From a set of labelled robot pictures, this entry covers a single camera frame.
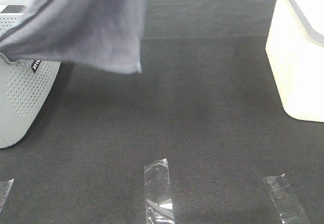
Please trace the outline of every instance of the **laundry basket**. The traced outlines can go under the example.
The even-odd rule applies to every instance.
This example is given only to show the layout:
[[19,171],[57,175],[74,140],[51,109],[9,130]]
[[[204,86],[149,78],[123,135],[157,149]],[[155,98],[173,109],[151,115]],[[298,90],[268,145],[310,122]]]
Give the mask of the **laundry basket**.
[[322,0],[277,0],[266,52],[285,111],[324,122]]
[[[0,5],[27,6],[31,1],[0,0]],[[21,14],[0,14],[0,35],[20,17]],[[46,100],[59,67],[60,63],[54,61],[10,62],[0,54],[0,148],[17,143],[26,134]]]

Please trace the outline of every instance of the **white storage box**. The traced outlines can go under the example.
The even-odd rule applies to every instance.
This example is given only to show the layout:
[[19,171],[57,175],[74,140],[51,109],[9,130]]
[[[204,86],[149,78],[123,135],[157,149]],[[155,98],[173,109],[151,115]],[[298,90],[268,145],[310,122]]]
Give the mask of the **white storage box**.
[[266,52],[285,111],[324,122],[322,0],[277,0]]
[[[27,5],[30,1],[0,0],[0,5]],[[0,14],[0,34],[14,25],[20,16]],[[59,62],[42,61],[34,72],[33,63],[33,60],[10,63],[0,54],[0,148],[17,143],[26,134],[60,67]]]

